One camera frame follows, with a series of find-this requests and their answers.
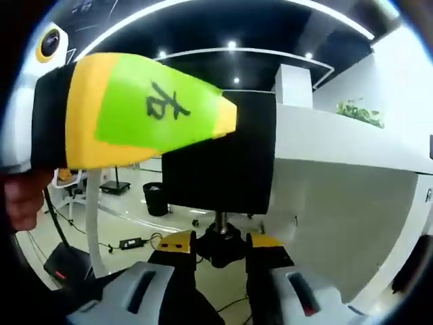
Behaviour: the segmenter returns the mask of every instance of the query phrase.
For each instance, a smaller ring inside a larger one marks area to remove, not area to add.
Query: black marker writing
[[[161,89],[160,86],[158,86],[157,83],[152,81],[152,88],[155,89],[155,91],[158,93],[158,95],[162,98],[156,98],[153,96],[149,96],[146,98],[146,104],[147,104],[147,115],[153,116],[157,120],[162,120],[165,116],[165,109],[167,105],[170,105],[173,107],[173,114],[175,117],[175,120],[177,120],[177,117],[179,116],[179,113],[182,113],[185,116],[189,116],[191,114],[190,111],[184,109],[176,100],[176,91],[173,92],[173,98],[171,98],[165,91]],[[161,106],[160,112],[158,112],[155,109],[155,105]]]

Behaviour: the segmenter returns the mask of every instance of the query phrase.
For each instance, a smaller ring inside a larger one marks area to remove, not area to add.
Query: tiled floor
[[[173,207],[174,212],[172,214],[161,218],[152,217],[147,213],[141,187],[144,183],[150,181],[160,181],[161,174],[119,169],[119,177],[122,181],[129,181],[131,189],[122,196],[101,195],[100,204],[115,211],[116,215],[99,210],[98,234],[100,242],[118,246],[119,240],[122,239],[150,238],[154,232],[160,232],[165,236],[170,232],[188,229],[194,229],[200,235],[204,233],[213,220],[212,213],[194,213],[190,211],[193,209],[183,207]],[[84,230],[85,207],[81,204],[74,204],[73,209],[76,227]],[[60,212],[69,218],[68,207],[60,209]],[[200,220],[199,228],[192,226],[192,221],[195,218]],[[75,230],[61,217],[59,220],[70,244],[83,251],[88,251],[86,235]],[[233,219],[233,222],[241,230],[253,230],[258,227],[257,220],[251,222],[246,216],[238,216]],[[36,229],[29,234],[20,232],[17,237],[24,254],[38,275],[48,287],[51,289],[57,288],[53,280],[43,270],[46,257],[60,242],[60,237],[55,232],[51,217],[48,214],[40,213]],[[106,247],[100,247],[103,263],[109,272],[124,269],[136,261],[147,261],[152,251],[153,248],[150,244],[129,251],[114,250],[112,254],[108,252]],[[245,296],[245,263],[244,261],[238,261],[224,269],[215,269],[209,262],[203,260],[197,267],[196,282],[198,290],[206,296],[215,308],[220,309],[230,302]],[[248,301],[234,304],[221,312],[221,315],[228,325],[243,324],[250,315]]]

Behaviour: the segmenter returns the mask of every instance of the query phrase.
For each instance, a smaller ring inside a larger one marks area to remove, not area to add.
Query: black trash bin
[[[153,182],[144,184],[143,192],[150,215],[161,217],[168,213],[168,203],[164,195],[162,183]]]

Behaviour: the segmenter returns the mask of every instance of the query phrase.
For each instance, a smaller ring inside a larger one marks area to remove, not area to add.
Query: yellow and green object
[[[97,53],[35,89],[33,167],[127,165],[235,131],[216,87],[133,54]]]

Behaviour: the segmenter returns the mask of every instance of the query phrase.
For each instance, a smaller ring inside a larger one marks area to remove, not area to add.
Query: black panel
[[[275,96],[225,92],[237,105],[236,131],[164,154],[168,202],[213,211],[265,214],[275,156]]]
[[[67,167],[66,107],[75,65],[57,68],[40,78],[36,84],[30,159],[33,168]]]

